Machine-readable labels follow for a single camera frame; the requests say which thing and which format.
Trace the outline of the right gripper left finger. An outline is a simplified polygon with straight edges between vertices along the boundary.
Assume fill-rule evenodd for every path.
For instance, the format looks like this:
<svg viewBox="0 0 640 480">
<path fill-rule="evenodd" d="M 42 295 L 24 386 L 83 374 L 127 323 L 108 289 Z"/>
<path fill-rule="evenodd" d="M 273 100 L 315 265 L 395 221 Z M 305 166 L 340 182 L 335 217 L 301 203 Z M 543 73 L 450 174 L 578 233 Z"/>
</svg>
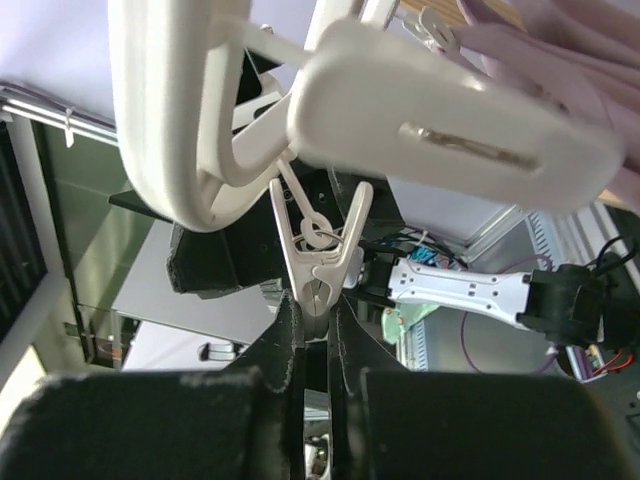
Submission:
<svg viewBox="0 0 640 480">
<path fill-rule="evenodd" d="M 47 378 L 7 427 L 11 479 L 301 479 L 302 315 L 220 370 Z"/>
</svg>

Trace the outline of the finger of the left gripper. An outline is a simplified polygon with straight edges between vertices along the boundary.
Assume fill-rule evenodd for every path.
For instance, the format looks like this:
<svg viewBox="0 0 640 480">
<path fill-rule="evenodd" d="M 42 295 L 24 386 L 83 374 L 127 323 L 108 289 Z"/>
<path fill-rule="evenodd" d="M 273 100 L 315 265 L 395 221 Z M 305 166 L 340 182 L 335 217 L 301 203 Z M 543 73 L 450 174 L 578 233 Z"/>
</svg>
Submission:
<svg viewBox="0 0 640 480">
<path fill-rule="evenodd" d="M 339 229 L 358 183 L 374 188 L 363 231 L 368 242 L 400 230 L 400 211 L 389 182 L 326 169 L 298 169 L 313 208 Z M 270 195 L 264 193 L 239 220 L 212 233 L 173 227 L 167 273 L 174 292 L 219 298 L 287 275 Z"/>
</svg>

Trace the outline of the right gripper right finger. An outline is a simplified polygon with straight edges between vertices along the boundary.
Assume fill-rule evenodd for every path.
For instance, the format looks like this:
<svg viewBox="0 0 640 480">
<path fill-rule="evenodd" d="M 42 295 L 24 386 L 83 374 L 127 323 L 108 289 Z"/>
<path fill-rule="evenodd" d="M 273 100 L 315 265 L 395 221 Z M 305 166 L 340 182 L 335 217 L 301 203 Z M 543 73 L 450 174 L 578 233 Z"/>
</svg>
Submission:
<svg viewBox="0 0 640 480">
<path fill-rule="evenodd" d="M 335 479 L 624 479 L 597 398 L 554 376 L 411 371 L 346 301 L 328 331 Z"/>
</svg>

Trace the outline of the white clothes peg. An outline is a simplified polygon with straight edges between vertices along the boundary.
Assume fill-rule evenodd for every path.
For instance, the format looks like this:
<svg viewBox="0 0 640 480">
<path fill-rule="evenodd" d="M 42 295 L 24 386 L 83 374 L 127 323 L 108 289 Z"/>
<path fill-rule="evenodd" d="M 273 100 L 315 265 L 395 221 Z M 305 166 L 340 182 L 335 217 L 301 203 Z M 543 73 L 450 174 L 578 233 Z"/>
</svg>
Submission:
<svg viewBox="0 0 640 480">
<path fill-rule="evenodd" d="M 271 203 L 295 301 L 301 308 L 305 339 L 323 338 L 331 308 L 337 303 L 358 248 L 374 197 L 373 186 L 358 184 L 340 235 L 331 222 L 314 210 L 290 166 L 291 150 L 275 161 L 282 180 L 269 182 Z M 301 235 L 295 236 L 283 188 L 287 187 L 302 213 Z"/>
</svg>

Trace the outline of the white plastic sock hanger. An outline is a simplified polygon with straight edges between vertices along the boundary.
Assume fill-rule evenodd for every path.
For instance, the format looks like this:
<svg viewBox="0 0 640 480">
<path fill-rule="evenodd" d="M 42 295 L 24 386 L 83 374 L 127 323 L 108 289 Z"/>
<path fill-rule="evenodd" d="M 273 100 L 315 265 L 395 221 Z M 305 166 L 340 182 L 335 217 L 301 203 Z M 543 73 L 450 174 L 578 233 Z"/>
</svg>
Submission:
<svg viewBox="0 0 640 480">
<path fill-rule="evenodd" d="M 241 218 L 277 176 L 288 101 L 232 131 L 247 50 L 290 63 L 299 46 L 249 20 L 247 1 L 112 1 L 117 140 L 128 178 L 156 213 L 195 232 Z"/>
</svg>

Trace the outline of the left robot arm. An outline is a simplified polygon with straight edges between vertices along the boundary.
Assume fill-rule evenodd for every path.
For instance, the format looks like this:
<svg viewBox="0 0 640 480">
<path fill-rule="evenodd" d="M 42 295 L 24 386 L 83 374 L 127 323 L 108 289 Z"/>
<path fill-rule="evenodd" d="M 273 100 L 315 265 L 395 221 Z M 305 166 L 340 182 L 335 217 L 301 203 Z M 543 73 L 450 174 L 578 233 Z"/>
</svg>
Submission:
<svg viewBox="0 0 640 480">
<path fill-rule="evenodd" d="M 382 199 L 373 224 L 352 254 L 343 294 L 385 311 L 431 305 L 486 315 L 517 329 L 541 333 L 559 346 L 610 350 L 639 343 L 639 311 L 616 293 L 615 271 L 630 261 L 606 253 L 585 266 L 563 264 L 549 271 L 508 271 L 491 276 L 416 262 L 383 244 L 383 231 L 399 220 L 389 186 L 374 183 Z M 222 298 L 284 276 L 277 225 L 260 200 L 231 226 L 195 233 L 175 226 L 167 271 L 177 293 Z"/>
</svg>

